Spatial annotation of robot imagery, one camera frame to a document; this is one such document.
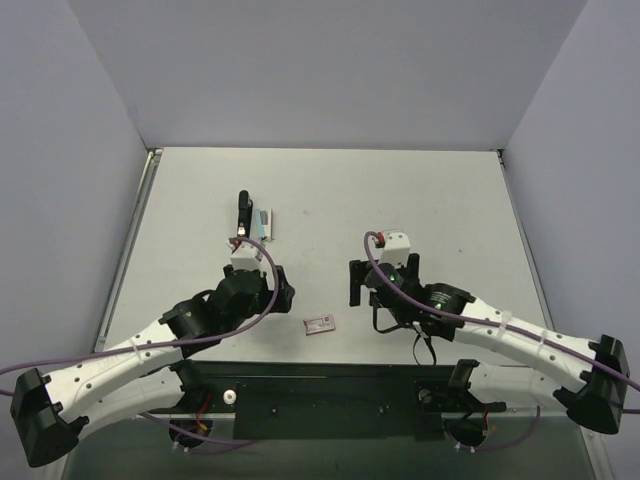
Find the red white staple box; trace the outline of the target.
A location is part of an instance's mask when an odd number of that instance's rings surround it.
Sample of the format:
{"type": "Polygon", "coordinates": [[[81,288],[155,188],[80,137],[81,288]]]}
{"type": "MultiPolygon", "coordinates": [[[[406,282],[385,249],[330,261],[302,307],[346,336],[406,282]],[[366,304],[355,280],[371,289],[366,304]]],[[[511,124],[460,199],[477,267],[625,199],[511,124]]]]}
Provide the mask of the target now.
{"type": "Polygon", "coordinates": [[[305,335],[312,336],[328,333],[336,330],[335,320],[332,315],[323,315],[303,321],[305,335]]]}

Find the black stapler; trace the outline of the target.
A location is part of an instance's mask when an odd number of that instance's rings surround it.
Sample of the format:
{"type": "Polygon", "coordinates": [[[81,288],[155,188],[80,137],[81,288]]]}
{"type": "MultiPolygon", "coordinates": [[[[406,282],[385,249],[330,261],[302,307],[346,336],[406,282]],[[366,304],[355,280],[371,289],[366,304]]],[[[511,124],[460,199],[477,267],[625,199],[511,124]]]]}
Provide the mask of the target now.
{"type": "Polygon", "coordinates": [[[241,190],[238,195],[236,234],[238,237],[248,238],[253,220],[253,200],[247,190],[241,190]]]}

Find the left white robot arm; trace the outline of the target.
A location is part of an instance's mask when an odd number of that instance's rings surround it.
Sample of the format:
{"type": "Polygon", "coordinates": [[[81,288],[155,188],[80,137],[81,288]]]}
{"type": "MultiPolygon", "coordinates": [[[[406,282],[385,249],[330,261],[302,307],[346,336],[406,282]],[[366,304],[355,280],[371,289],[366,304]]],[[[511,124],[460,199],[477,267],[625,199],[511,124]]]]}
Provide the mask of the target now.
{"type": "Polygon", "coordinates": [[[73,450],[82,434],[118,415],[177,405],[192,412],[206,397],[204,384],[180,377],[178,364],[236,336],[269,313],[287,313],[294,288],[282,266],[273,281],[259,271],[226,267],[213,290],[176,304],[128,340],[100,353],[66,360],[44,373],[27,366],[18,376],[10,415],[27,463],[38,468],[73,450]]]}

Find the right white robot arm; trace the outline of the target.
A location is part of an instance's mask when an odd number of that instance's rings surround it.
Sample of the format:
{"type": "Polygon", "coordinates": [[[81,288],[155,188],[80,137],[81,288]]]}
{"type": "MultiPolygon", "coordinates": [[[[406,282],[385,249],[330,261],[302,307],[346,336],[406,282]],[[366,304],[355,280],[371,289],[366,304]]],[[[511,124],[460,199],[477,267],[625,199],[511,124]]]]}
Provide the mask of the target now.
{"type": "Polygon", "coordinates": [[[352,260],[349,304],[369,291],[373,310],[387,310],[399,329],[497,353],[523,366],[507,367],[460,361],[447,383],[449,402],[468,409],[483,404],[534,404],[562,410],[578,425],[602,434],[619,432],[629,365],[623,343],[612,336],[572,337],[520,320],[467,291],[444,284],[421,284],[419,257],[405,264],[352,260]]]}

